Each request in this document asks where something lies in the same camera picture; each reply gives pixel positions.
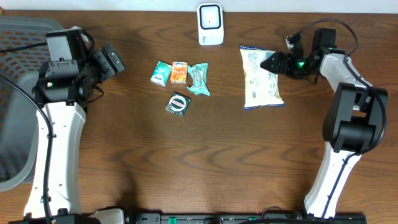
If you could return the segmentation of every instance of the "teal wrapped candy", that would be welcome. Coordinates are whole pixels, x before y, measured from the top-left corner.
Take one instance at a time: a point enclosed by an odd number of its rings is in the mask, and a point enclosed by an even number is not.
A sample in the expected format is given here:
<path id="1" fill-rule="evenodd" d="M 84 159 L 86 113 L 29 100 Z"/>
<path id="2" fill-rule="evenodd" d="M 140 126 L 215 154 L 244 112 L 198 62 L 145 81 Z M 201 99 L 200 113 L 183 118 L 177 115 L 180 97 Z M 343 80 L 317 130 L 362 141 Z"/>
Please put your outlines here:
<path id="1" fill-rule="evenodd" d="M 207 67 L 207 63 L 201 63 L 192 67 L 188 67 L 188 73 L 191 75 L 193 81 L 192 86 L 187 88 L 196 95 L 204 94 L 210 96 L 210 92 L 206 86 Z"/>

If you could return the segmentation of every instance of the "gray plastic bin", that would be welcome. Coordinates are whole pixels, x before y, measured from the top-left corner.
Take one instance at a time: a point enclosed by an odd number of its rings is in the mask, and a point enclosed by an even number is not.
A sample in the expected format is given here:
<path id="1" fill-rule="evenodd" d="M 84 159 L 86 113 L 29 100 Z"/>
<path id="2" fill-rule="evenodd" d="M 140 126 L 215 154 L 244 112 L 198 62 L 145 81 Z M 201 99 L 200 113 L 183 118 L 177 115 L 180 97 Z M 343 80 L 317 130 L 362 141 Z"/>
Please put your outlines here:
<path id="1" fill-rule="evenodd" d="M 51 30 L 63 29 L 52 19 L 0 17 L 0 49 L 45 42 Z M 47 46 L 0 54 L 0 73 L 32 94 L 40 66 L 50 58 Z M 0 192 L 31 182 L 37 154 L 36 109 L 0 81 Z"/>

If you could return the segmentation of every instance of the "white backdrop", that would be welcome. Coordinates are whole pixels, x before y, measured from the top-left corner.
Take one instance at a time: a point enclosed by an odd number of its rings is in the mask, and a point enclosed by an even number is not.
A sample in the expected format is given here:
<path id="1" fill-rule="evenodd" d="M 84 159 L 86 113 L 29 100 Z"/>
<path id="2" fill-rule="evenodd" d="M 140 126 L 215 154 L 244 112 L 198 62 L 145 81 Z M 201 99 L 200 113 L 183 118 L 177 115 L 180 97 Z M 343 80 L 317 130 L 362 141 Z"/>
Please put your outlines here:
<path id="1" fill-rule="evenodd" d="M 0 0 L 4 9 L 196 11 L 201 0 Z M 218 0 L 226 12 L 398 13 L 398 0 Z"/>

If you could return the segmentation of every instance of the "wood grain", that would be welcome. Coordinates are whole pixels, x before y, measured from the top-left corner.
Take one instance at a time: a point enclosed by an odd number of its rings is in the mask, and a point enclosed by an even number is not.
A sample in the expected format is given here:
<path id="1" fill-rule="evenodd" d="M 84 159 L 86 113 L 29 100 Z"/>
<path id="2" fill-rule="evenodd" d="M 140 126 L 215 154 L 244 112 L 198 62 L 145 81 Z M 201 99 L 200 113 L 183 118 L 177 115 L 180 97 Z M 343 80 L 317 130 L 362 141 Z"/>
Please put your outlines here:
<path id="1" fill-rule="evenodd" d="M 382 14 L 224 14 L 225 39 L 201 47 L 192 12 L 5 11 L 7 16 L 49 17 L 87 30 L 96 46 L 112 43 L 127 70 L 102 85 L 80 143 L 79 188 L 83 211 L 110 205 L 165 213 L 262 212 L 277 205 L 300 209 L 324 152 L 322 123 L 333 92 L 279 77 L 286 106 L 244 111 L 240 45 L 286 52 L 284 38 L 308 23 L 333 17 L 357 33 L 358 71 L 389 92 L 382 144 L 353 169 L 338 212 L 363 212 L 369 223 L 398 218 L 398 20 Z M 338 24 L 337 45 L 353 47 Z M 315 28 L 303 36 L 309 47 Z M 185 85 L 165 88 L 149 79 L 158 60 L 209 63 L 210 97 Z M 173 91 L 191 97 L 184 118 L 165 111 Z M 0 194 L 0 220 L 22 218 L 30 184 Z"/>

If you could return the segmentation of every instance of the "green light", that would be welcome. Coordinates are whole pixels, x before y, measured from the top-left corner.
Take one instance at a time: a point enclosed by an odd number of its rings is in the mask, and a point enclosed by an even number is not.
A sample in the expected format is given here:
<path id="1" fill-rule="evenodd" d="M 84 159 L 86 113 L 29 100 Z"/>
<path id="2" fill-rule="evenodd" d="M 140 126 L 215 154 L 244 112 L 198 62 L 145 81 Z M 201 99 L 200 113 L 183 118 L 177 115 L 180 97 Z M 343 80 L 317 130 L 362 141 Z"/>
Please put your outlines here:
<path id="1" fill-rule="evenodd" d="M 297 63 L 298 67 L 302 68 L 304 66 L 305 62 L 299 62 Z"/>

